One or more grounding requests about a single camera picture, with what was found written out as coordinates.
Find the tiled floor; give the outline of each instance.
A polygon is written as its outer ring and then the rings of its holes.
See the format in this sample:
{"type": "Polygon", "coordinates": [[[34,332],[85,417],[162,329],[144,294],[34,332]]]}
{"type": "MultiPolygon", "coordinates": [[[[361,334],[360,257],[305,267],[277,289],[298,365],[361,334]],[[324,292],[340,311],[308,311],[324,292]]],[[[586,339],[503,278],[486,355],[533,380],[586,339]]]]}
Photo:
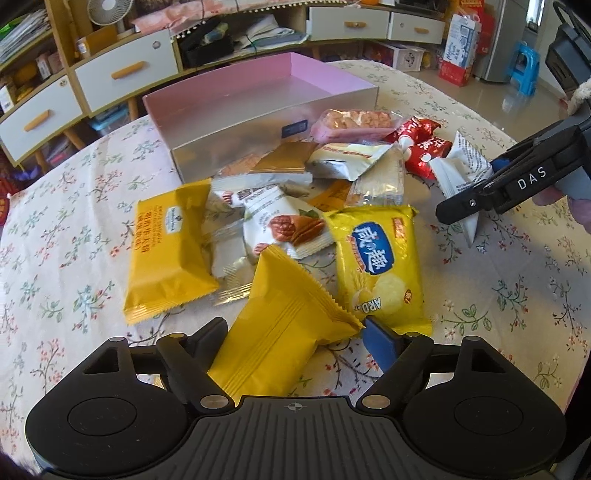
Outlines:
{"type": "Polygon", "coordinates": [[[558,99],[542,87],[533,97],[524,97],[513,85],[478,82],[473,78],[465,87],[457,87],[439,78],[434,70],[410,75],[463,103],[517,141],[566,116],[558,99]]]}

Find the pecan image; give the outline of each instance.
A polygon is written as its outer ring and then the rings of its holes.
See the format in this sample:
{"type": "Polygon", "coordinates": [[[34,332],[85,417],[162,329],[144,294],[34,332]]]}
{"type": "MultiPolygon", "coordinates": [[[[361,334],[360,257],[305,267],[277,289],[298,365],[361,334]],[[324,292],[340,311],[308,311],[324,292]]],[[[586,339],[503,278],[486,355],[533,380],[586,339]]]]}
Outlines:
{"type": "Polygon", "coordinates": [[[256,247],[254,248],[253,252],[258,257],[262,253],[262,251],[265,248],[267,248],[268,246],[269,246],[269,244],[257,244],[256,247]]]}
{"type": "Polygon", "coordinates": [[[291,215],[278,215],[269,222],[273,238],[278,242],[290,242],[296,232],[296,225],[291,217],[291,215]]]}
{"type": "Polygon", "coordinates": [[[325,222],[322,218],[311,218],[301,215],[292,215],[291,218],[296,226],[295,232],[291,237],[291,244],[294,247],[313,240],[324,230],[325,222]]]}

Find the blue stool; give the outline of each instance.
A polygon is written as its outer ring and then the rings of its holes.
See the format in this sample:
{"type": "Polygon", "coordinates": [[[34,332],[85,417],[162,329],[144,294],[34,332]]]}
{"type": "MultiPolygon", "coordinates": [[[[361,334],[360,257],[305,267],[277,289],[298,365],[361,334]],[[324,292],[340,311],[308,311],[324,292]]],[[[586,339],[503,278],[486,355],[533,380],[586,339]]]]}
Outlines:
{"type": "Polygon", "coordinates": [[[511,79],[519,83],[519,91],[527,96],[535,93],[535,84],[540,74],[540,54],[523,43],[517,45],[511,79]]]}

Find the yellow biscuit package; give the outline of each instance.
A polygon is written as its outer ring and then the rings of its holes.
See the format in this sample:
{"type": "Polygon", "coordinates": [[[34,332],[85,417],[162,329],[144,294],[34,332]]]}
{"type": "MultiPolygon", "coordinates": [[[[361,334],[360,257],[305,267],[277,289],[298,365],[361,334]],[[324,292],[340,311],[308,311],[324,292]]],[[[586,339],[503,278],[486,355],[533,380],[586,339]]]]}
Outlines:
{"type": "Polygon", "coordinates": [[[278,246],[261,253],[248,303],[207,374],[238,404],[284,397],[318,345],[355,336],[361,323],[278,246]]]}
{"type": "Polygon", "coordinates": [[[219,287],[203,259],[201,224],[208,180],[138,202],[123,311],[128,324],[198,299],[219,287]]]}
{"type": "Polygon", "coordinates": [[[337,245],[339,302],[399,334],[431,334],[410,206],[348,207],[325,215],[337,245]]]}

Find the floral tablecloth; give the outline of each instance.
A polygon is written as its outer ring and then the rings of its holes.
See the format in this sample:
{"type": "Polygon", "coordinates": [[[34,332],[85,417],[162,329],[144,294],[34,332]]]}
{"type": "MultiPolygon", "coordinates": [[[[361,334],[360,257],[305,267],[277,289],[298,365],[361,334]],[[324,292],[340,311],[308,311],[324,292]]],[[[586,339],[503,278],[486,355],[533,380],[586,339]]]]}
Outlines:
{"type": "MultiPolygon", "coordinates": [[[[379,86],[378,104],[460,130],[488,158],[512,143],[500,130],[443,93],[368,61],[335,64],[379,86]]],[[[24,423],[33,405],[105,339],[153,344],[193,333],[214,316],[231,324],[243,301],[213,307],[201,299],[132,327],[121,312],[140,199],[180,184],[149,118],[76,154],[14,196],[0,243],[0,442],[32,463],[24,423]]],[[[526,202],[506,215],[483,215],[472,249],[457,226],[437,223],[438,187],[407,176],[423,269],[426,314],[438,342],[481,335],[566,408],[589,349],[590,237],[564,202],[526,202]]],[[[209,222],[228,213],[209,212],[209,222]]],[[[335,292],[331,247],[301,261],[335,292]]],[[[319,348],[292,395],[350,395],[380,375],[359,339],[319,348]]]]}

